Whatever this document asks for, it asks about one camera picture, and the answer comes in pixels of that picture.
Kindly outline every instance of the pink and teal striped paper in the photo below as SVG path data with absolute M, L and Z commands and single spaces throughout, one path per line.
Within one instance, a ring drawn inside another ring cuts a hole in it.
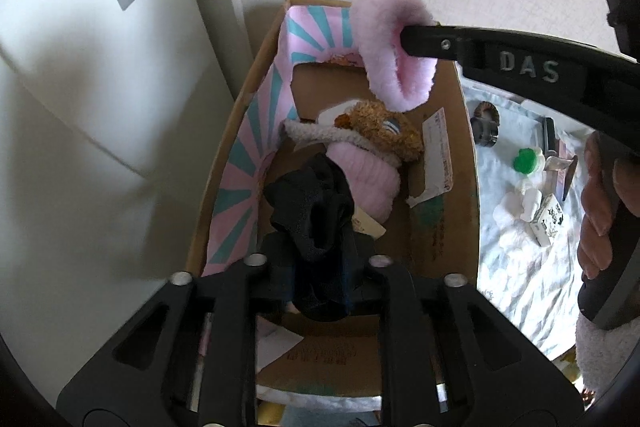
M 348 8 L 289 8 L 278 52 L 242 118 L 220 180 L 203 275 L 220 272 L 256 249 L 261 181 L 281 144 L 282 123 L 298 119 L 291 93 L 293 67 L 357 52 Z

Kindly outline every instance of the finger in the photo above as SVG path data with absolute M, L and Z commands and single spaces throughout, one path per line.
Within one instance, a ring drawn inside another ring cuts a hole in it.
M 629 212 L 640 217 L 640 166 L 617 159 L 613 167 L 613 185 Z
M 580 201 L 598 235 L 606 235 L 613 223 L 613 212 L 599 176 L 589 178 L 582 190 Z
M 582 220 L 580 230 L 580 247 L 599 269 L 606 269 L 613 257 L 608 235 L 598 235 L 588 216 Z
M 585 253 L 581 245 L 578 245 L 578 263 L 582 268 L 582 271 L 587 276 L 587 279 L 595 279 L 600 273 L 600 268 L 593 264 L 593 261 Z
M 598 133 L 592 132 L 587 138 L 584 146 L 584 162 L 587 164 L 587 171 L 590 176 L 599 176 L 602 171 L 600 163 L 600 147 L 598 147 Z

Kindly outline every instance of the silver screw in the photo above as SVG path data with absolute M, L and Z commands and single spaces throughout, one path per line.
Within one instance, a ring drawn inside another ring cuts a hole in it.
M 468 283 L 468 280 L 466 280 L 466 277 L 462 275 L 462 273 L 450 273 L 444 276 L 444 283 L 450 288 L 460 288 L 460 286 Z
M 171 276 L 171 284 L 175 284 L 176 286 L 184 286 L 189 284 L 193 277 L 189 272 L 176 272 Z
M 244 264 L 247 266 L 262 266 L 267 262 L 267 256 L 263 253 L 252 253 L 244 258 Z
M 393 264 L 393 259 L 388 255 L 372 255 L 369 257 L 369 264 L 374 268 L 386 268 L 390 264 Z

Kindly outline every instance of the pink plush item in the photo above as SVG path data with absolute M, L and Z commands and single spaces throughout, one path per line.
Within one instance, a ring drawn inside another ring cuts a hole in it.
M 400 174 L 384 160 L 348 142 L 330 143 L 326 155 L 344 172 L 357 206 L 384 223 L 400 190 Z
M 405 112 L 426 102 L 437 60 L 410 57 L 400 45 L 405 26 L 435 24 L 422 1 L 355 0 L 350 19 L 371 92 L 389 111 Z

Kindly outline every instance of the plush toy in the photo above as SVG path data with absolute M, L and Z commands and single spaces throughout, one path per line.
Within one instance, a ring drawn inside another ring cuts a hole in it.
M 357 206 L 384 223 L 400 190 L 398 168 L 420 157 L 422 138 L 404 114 L 386 110 L 382 102 L 354 102 L 332 126 L 286 120 L 285 130 L 299 145 L 325 143 Z
M 400 45 L 405 26 L 433 26 L 421 0 L 354 0 L 353 41 L 369 77 L 369 89 L 392 111 L 409 111 L 429 98 L 435 58 L 412 57 Z

